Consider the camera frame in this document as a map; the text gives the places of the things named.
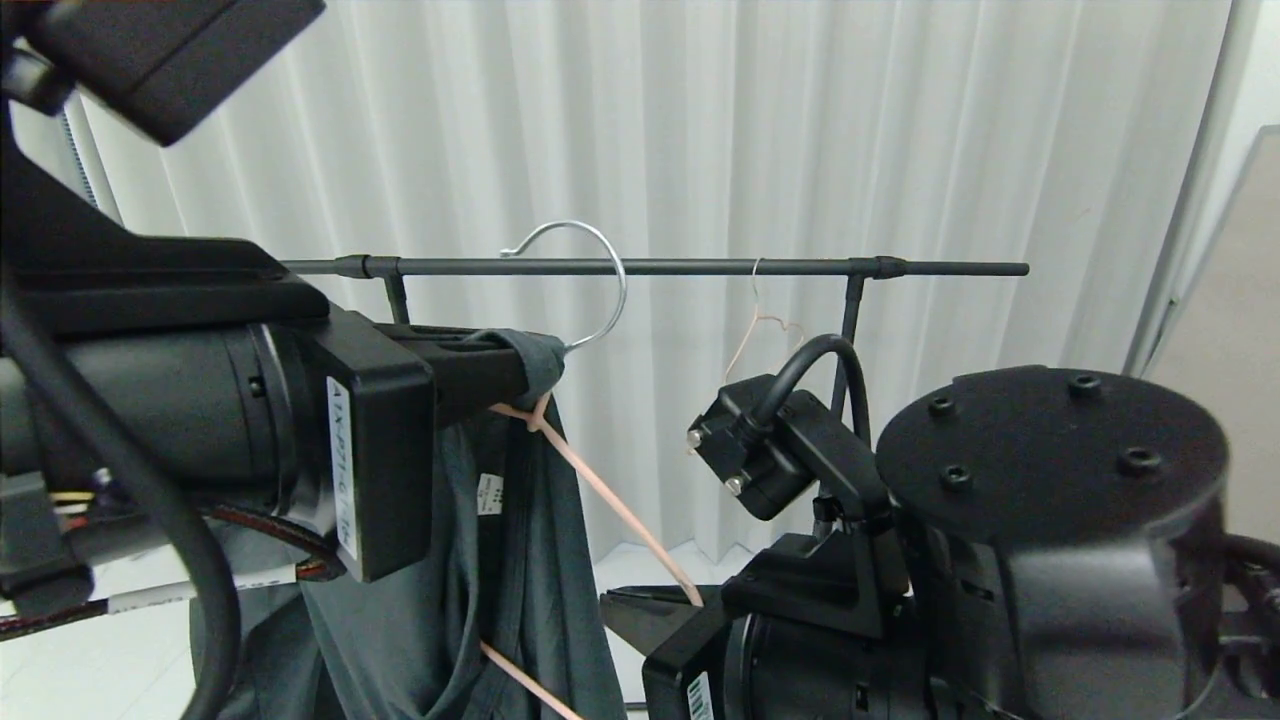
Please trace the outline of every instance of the barcode label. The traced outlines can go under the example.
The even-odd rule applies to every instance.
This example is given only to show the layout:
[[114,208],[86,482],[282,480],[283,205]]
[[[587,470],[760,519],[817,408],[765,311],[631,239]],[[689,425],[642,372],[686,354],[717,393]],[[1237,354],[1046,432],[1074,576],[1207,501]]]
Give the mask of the barcode label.
[[480,515],[502,515],[502,475],[480,474],[480,486],[476,488],[476,507]]
[[338,542],[352,560],[360,560],[360,525],[356,514],[355,448],[351,447],[351,395],[333,378],[326,378],[329,396],[329,450],[333,464],[333,509],[338,523]]
[[716,720],[712,710],[712,683],[703,670],[694,682],[689,684],[689,720]]

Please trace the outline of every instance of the barcode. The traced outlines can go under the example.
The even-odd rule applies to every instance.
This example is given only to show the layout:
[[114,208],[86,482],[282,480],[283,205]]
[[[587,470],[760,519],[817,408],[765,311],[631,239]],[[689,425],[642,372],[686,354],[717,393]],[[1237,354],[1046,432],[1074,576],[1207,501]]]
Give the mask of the barcode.
[[716,720],[716,712],[712,710],[712,684],[705,670],[689,684],[686,694],[689,697],[689,720]]

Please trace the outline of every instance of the yellow wire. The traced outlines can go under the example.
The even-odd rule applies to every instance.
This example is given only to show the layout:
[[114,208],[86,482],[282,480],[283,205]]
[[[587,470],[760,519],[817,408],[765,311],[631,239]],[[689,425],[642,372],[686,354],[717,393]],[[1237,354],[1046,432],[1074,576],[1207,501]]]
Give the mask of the yellow wire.
[[49,497],[51,497],[54,502],[88,502],[93,500],[93,493],[84,491],[61,491],[51,492],[49,493]]

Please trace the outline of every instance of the hanger bar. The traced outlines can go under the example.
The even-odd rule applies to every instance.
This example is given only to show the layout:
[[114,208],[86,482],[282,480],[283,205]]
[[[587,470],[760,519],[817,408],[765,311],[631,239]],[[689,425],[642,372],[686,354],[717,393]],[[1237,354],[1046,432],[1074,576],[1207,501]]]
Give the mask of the hanger bar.
[[[750,275],[756,259],[623,259],[628,275]],[[334,260],[291,260],[284,266],[300,275],[337,274],[348,278],[394,275],[612,275],[608,260],[535,258],[392,258],[347,255]],[[888,279],[901,275],[1021,277],[1025,263],[934,263],[900,258],[759,261],[758,275],[860,275]]]

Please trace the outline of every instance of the screw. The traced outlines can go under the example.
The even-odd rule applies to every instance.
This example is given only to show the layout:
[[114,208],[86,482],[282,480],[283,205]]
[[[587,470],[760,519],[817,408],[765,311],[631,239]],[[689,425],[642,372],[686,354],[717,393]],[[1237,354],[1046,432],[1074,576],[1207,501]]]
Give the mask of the screw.
[[1161,462],[1164,462],[1164,459],[1155,450],[1134,446],[1125,448],[1120,454],[1116,466],[1120,469],[1120,473],[1130,478],[1140,478],[1153,474],[1160,469]]
[[942,489],[964,492],[973,487],[973,475],[964,465],[947,465],[940,475]]
[[1082,373],[1066,383],[1066,391],[1071,397],[1097,397],[1102,395],[1102,380],[1097,375]]
[[945,418],[956,411],[956,404],[950,397],[940,395],[929,401],[929,415]]

